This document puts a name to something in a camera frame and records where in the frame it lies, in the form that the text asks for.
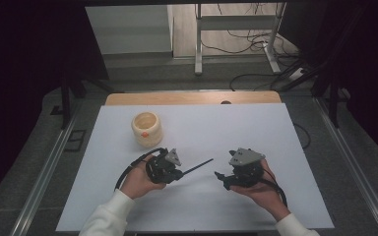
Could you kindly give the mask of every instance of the white sleeve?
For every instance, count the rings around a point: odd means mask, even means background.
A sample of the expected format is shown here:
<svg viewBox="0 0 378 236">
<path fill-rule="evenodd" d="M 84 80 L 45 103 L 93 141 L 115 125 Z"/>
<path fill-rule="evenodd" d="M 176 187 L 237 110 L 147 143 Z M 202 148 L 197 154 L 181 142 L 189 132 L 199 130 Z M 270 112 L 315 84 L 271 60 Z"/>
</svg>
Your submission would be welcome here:
<svg viewBox="0 0 378 236">
<path fill-rule="evenodd" d="M 134 204 L 132 199 L 116 189 L 109 202 L 96 208 L 79 235 L 123 235 L 127 226 L 127 215 Z"/>
<path fill-rule="evenodd" d="M 314 230 L 305 228 L 291 213 L 276 224 L 281 236 L 318 236 Z"/>
</svg>

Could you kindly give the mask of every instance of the human arm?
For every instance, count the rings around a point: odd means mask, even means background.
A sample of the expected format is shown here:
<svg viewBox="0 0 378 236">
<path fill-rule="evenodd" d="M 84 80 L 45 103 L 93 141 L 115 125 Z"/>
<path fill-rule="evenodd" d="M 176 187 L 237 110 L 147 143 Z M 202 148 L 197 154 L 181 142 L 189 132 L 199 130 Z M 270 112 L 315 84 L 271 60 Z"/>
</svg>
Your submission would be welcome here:
<svg viewBox="0 0 378 236">
<path fill-rule="evenodd" d="M 263 178 L 276 182 L 275 174 L 269 168 L 266 159 L 261 160 L 261 165 L 265 169 Z M 249 197 L 258 206 L 268 211 L 276 220 L 276 228 L 282 236 L 317 236 L 314 230 L 306 229 L 296 217 L 284 205 L 279 193 L 269 185 L 258 183 L 250 188 L 240 186 L 230 186 L 230 189 L 240 195 Z"/>
<path fill-rule="evenodd" d="M 145 162 L 152 158 L 150 155 L 135 166 L 124 180 L 120 189 L 116 189 L 112 198 L 98 206 L 86 221 L 81 230 L 81 236 L 123 235 L 127 226 L 127 215 L 134 206 L 134 200 L 144 196 L 152 190 L 160 190 L 165 184 L 154 184 L 146 173 Z"/>
</svg>

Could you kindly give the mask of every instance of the left hand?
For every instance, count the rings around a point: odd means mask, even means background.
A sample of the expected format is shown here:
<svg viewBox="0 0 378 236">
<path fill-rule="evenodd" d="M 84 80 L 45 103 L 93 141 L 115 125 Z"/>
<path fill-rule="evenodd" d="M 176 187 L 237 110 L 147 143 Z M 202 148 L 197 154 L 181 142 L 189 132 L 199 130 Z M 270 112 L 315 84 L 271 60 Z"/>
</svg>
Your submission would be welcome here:
<svg viewBox="0 0 378 236">
<path fill-rule="evenodd" d="M 130 197 L 130 199 L 137 199 L 144 196 L 151 190 L 164 189 L 164 183 L 155 184 L 149 178 L 146 172 L 146 162 L 152 158 L 153 155 L 147 156 L 144 161 L 135 166 L 124 180 L 124 183 L 120 187 L 120 191 Z"/>
</svg>

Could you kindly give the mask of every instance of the right hand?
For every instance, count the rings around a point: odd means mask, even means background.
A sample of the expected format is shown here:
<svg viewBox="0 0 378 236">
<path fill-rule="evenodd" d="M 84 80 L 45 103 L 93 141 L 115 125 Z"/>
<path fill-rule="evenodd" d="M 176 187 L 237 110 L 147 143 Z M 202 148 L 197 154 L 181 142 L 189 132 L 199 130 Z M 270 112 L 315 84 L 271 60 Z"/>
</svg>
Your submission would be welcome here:
<svg viewBox="0 0 378 236">
<path fill-rule="evenodd" d="M 263 178 L 271 182 L 275 182 L 275 174 L 269 168 L 266 159 L 260 161 L 262 167 L 266 170 Z M 276 221 L 280 221 L 290 214 L 290 211 L 282 202 L 279 193 L 272 187 L 264 183 L 258 183 L 250 188 L 243 188 L 240 186 L 230 186 L 230 190 L 249 197 L 256 203 L 258 206 L 267 210 Z"/>
</svg>

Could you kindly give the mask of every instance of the tan container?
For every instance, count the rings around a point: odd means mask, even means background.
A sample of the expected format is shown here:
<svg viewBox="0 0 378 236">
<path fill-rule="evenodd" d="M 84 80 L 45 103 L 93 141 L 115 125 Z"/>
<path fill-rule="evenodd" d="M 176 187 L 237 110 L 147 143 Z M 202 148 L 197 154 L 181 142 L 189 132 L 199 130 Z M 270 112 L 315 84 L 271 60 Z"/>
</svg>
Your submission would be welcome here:
<svg viewBox="0 0 378 236">
<path fill-rule="evenodd" d="M 154 147 L 162 139 L 160 119 L 154 112 L 143 112 L 136 115 L 131 122 L 131 128 L 137 143 L 143 147 Z"/>
</svg>

